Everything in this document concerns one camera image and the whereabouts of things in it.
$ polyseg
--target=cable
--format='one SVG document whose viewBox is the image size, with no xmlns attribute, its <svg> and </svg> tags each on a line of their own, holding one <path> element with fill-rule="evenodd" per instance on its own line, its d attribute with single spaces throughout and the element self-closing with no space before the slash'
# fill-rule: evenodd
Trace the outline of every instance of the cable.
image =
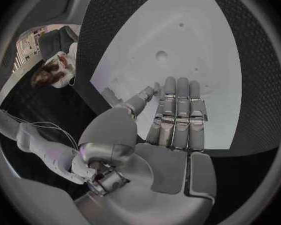
<svg viewBox="0 0 281 225">
<path fill-rule="evenodd" d="M 37 128 L 45 128 L 45 129 L 57 129 L 57 130 L 60 130 L 62 131 L 66 137 L 70 140 L 72 146 L 74 147 L 74 149 L 76 150 L 79 150 L 78 148 L 78 145 L 75 141 L 75 139 L 67 132 L 65 131 L 64 129 L 62 129 L 61 127 L 59 127 L 58 125 L 56 125 L 55 123 L 53 122 L 50 122 L 50 121 L 37 121 L 37 122 L 28 122 L 22 118 L 19 118 L 17 116 L 14 116 L 14 115 L 11 115 L 9 114 L 7 111 L 3 110 L 4 113 L 6 113 L 8 116 L 10 116 L 11 118 L 15 119 L 17 122 L 20 122 L 20 123 L 27 123 L 27 124 L 30 124 L 34 127 L 37 127 Z M 51 124 L 53 126 L 41 126 L 41 125 L 38 125 L 38 124 Z"/>
</svg>

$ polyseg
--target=person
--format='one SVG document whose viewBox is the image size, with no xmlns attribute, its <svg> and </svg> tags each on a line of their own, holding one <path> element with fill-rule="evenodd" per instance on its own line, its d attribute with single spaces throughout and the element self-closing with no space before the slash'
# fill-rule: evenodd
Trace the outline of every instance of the person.
<svg viewBox="0 0 281 225">
<path fill-rule="evenodd" d="M 33 74 L 31 78 L 32 87 L 53 86 L 59 89 L 67 86 L 76 73 L 77 44 L 77 42 L 73 42 L 70 45 L 68 54 L 59 51 L 49 58 Z"/>
</svg>

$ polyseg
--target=woman's hair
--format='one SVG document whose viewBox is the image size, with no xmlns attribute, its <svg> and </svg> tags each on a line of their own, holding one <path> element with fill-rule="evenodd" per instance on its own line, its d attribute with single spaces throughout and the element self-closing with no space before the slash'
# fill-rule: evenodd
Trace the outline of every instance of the woman's hair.
<svg viewBox="0 0 281 225">
<path fill-rule="evenodd" d="M 31 77 L 31 86 L 34 88 L 41 88 L 41 87 L 47 87 L 51 84 L 56 83 L 58 80 L 60 80 L 62 77 L 65 76 L 65 73 L 60 71 L 55 74 L 52 74 L 53 71 L 57 71 L 59 69 L 59 65 L 56 63 L 56 60 L 52 60 L 48 62 L 47 64 L 43 64 Z M 37 80 L 37 77 L 42 73 L 47 72 L 50 73 L 51 76 L 49 76 L 48 79 L 42 79 Z"/>
</svg>

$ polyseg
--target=black mesh surface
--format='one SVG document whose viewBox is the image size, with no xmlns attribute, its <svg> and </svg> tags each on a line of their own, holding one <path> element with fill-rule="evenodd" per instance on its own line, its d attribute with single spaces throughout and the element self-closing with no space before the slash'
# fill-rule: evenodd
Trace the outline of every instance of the black mesh surface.
<svg viewBox="0 0 281 225">
<path fill-rule="evenodd" d="M 147 0 L 91 0 L 82 23 L 76 65 L 76 88 L 90 107 L 103 99 L 90 86 L 101 57 L 129 17 Z M 215 0 L 233 32 L 242 72 L 241 109 L 230 150 L 212 156 L 242 156 L 270 150 L 281 140 L 281 70 L 259 22 L 239 0 Z"/>
</svg>

